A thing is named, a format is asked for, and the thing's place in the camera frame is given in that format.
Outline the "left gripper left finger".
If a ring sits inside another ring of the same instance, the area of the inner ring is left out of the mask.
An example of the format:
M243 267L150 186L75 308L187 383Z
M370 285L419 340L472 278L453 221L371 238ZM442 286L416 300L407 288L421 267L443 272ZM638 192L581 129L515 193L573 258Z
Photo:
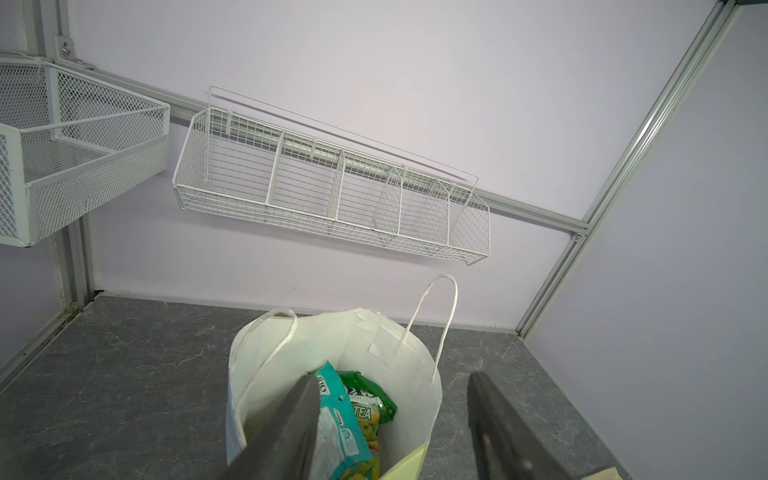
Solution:
M320 413L315 376L299 378L275 415L252 437L222 479L307 479Z

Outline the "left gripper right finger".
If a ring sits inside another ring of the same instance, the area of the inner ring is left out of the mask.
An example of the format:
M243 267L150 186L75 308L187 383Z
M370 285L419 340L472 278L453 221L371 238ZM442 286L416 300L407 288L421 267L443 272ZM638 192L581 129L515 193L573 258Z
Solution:
M468 424L481 480L569 479L486 373L470 375Z

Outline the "teal candy bag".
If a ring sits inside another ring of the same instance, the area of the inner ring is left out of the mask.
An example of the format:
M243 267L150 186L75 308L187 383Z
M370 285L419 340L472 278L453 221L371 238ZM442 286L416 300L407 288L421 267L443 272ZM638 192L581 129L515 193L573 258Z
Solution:
M341 479L373 455L358 423L346 387L330 362L314 373L320 391L320 410L310 479Z

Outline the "white paper bag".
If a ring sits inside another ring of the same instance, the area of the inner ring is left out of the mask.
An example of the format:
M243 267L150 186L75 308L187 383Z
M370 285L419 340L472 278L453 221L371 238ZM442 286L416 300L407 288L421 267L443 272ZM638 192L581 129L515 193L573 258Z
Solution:
M246 447L247 418L262 424L300 376L330 363L362 373L397 405L383 429L382 476L416 479L443 399L439 361L409 326L371 309L304 317L268 311L242 327L230 347L227 459Z

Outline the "yellow green spring tea bag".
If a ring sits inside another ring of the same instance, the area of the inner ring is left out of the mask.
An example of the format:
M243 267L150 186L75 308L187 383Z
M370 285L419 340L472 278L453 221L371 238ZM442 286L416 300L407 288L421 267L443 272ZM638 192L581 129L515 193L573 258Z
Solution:
M341 475L341 479L379 479L380 445L379 426L394 420L397 405L384 390L362 373L355 371L340 372L350 398L357 422L365 438L372 458L356 462Z

